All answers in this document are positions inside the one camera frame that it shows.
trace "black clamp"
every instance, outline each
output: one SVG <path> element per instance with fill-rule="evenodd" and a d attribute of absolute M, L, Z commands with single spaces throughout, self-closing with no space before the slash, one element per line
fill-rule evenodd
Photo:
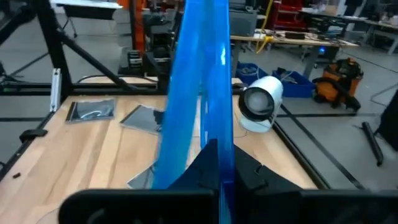
<path fill-rule="evenodd" d="M 48 133 L 47 130 L 44 129 L 29 129 L 24 131 L 20 136 L 19 140 L 24 143 L 26 140 L 33 140 L 36 137 L 43 137 Z"/>

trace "yellow cable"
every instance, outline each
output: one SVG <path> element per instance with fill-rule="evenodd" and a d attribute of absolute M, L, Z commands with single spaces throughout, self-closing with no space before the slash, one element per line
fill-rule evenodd
<path fill-rule="evenodd" d="M 264 19 L 264 22 L 262 23 L 260 36 L 262 34 L 262 31 L 266 27 L 266 24 L 267 24 L 267 21 L 268 21 L 268 17 L 269 17 L 269 12 L 271 11 L 271 6 L 272 6 L 272 2 L 273 1 L 274 0 L 269 0 L 269 2 L 268 2 L 267 11 L 266 11 L 266 18 Z M 256 43 L 256 54 L 260 53 L 260 51 L 262 51 L 264 46 L 267 44 L 267 36 L 265 36 L 264 42 L 262 43 L 260 48 L 259 48 L 259 43 L 260 43 L 259 41 L 257 41 L 257 43 Z"/>

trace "shop vacuum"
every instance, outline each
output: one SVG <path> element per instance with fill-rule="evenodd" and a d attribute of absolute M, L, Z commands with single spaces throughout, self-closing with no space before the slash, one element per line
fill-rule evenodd
<path fill-rule="evenodd" d="M 362 77 L 358 62 L 352 58 L 337 60 L 324 69 L 322 77 L 312 80 L 317 86 L 313 99 L 317 103 L 330 102 L 332 108 L 344 103 L 346 109 L 352 108 L 357 112 L 361 104 L 354 95 Z"/>

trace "blue plastic sheet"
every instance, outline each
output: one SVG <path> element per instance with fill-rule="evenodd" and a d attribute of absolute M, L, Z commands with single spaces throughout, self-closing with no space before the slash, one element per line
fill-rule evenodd
<path fill-rule="evenodd" d="M 188 0 L 172 68 L 155 189 L 185 170 L 201 89 L 201 146 L 218 140 L 220 223 L 232 223 L 234 146 L 228 0 Z"/>

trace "blue plastic bin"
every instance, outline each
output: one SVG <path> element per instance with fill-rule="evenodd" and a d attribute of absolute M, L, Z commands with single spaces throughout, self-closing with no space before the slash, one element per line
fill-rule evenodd
<path fill-rule="evenodd" d="M 272 76 L 281 79 L 280 75 L 277 71 L 272 71 Z M 289 77 L 295 79 L 297 84 L 284 82 L 282 84 L 284 86 L 284 97 L 297 97 L 297 98 L 311 98 L 312 97 L 312 90 L 315 88 L 315 84 L 310 82 L 307 78 L 299 74 L 299 72 L 293 72 Z"/>
<path fill-rule="evenodd" d="M 254 73 L 243 73 L 242 69 L 244 68 L 254 68 L 258 69 L 258 76 L 257 72 Z M 238 62 L 238 67 L 236 69 L 236 77 L 239 78 L 243 83 L 246 83 L 248 85 L 252 84 L 254 81 L 256 81 L 258 78 L 262 78 L 268 76 L 268 74 L 261 68 L 259 68 L 256 64 L 253 63 L 240 63 Z"/>

